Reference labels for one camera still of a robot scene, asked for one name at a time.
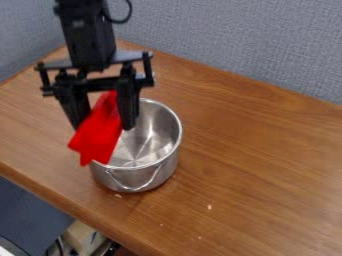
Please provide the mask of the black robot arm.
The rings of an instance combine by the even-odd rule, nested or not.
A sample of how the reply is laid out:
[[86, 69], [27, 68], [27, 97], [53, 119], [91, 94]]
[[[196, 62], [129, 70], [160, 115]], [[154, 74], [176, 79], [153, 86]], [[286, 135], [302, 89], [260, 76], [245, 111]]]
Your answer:
[[107, 0], [55, 0], [69, 57], [35, 66], [42, 93], [59, 101], [69, 121], [79, 127], [90, 116], [91, 92], [115, 91], [123, 128], [137, 125], [141, 91], [156, 85], [154, 53], [117, 47], [113, 26], [129, 22], [110, 16]]

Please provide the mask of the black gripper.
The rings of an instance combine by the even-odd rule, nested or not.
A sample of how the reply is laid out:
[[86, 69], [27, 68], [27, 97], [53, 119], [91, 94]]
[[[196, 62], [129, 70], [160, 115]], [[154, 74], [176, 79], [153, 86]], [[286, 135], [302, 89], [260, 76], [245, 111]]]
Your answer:
[[[138, 61], [142, 61], [145, 65], [145, 74], [137, 76], [138, 85], [154, 85], [153, 53], [126, 51], [117, 48], [113, 23], [126, 22], [126, 19], [114, 20], [106, 13], [59, 13], [58, 16], [70, 57], [55, 62], [39, 63], [35, 67], [42, 77], [45, 96], [53, 95], [53, 85], [49, 78], [50, 70], [66, 72], [69, 69], [75, 69], [83, 73], [102, 72], [111, 65], [130, 64]], [[135, 75], [137, 70], [133, 66], [122, 67], [117, 92], [122, 126], [126, 131], [135, 127], [139, 116], [139, 90]], [[69, 121], [74, 129], [78, 129], [91, 112], [87, 87], [78, 84], [74, 75], [58, 76], [54, 93]]]

